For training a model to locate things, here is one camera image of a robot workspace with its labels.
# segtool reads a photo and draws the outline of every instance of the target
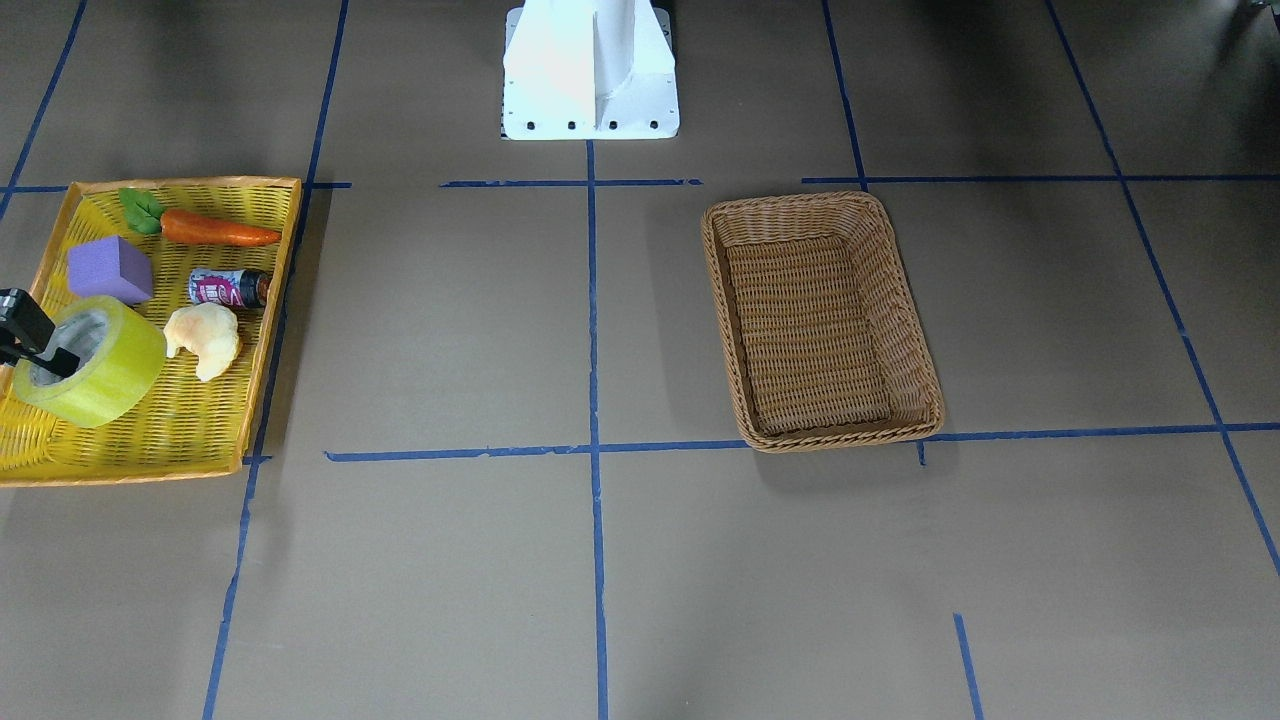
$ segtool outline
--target yellow tape roll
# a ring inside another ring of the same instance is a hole
[[[50,346],[81,357],[76,373],[60,379],[18,363],[13,391],[18,400],[82,428],[96,428],[128,413],[151,389],[164,366],[164,333],[123,302],[105,295],[86,297],[63,310]]]

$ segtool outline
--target toy carrot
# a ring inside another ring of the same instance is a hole
[[[124,220],[134,232],[160,233],[173,242],[257,247],[280,241],[280,233],[275,231],[215,220],[178,208],[165,208],[150,192],[132,187],[120,188],[120,204],[124,205]]]

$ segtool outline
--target yellow tray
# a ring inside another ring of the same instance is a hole
[[[124,222],[122,187],[151,191],[161,204],[212,218],[280,231],[265,247],[189,246],[140,236]],[[271,273],[268,305],[237,310],[243,348],[221,377],[196,379],[196,356],[168,360],[146,397],[119,419],[77,428],[10,395],[12,368],[0,369],[0,486],[136,483],[227,475],[241,469],[255,430],[280,313],[282,290],[293,251],[302,181],[216,177],[109,183],[74,183],[63,200],[49,247],[29,292],[49,315],[77,297],[67,288],[67,251],[119,234],[151,259],[155,296],[134,306],[163,328],[191,304],[193,268],[253,269]]]

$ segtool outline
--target spray can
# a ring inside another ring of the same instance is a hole
[[[216,302],[228,307],[265,307],[271,275],[259,270],[210,270],[196,268],[187,281],[187,295],[196,305]]]

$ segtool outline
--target green leaf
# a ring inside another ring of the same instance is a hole
[[[142,234],[156,234],[160,232],[160,215],[164,214],[164,205],[154,195],[132,187],[122,187],[120,205],[124,206],[124,222],[129,223],[133,232]]]

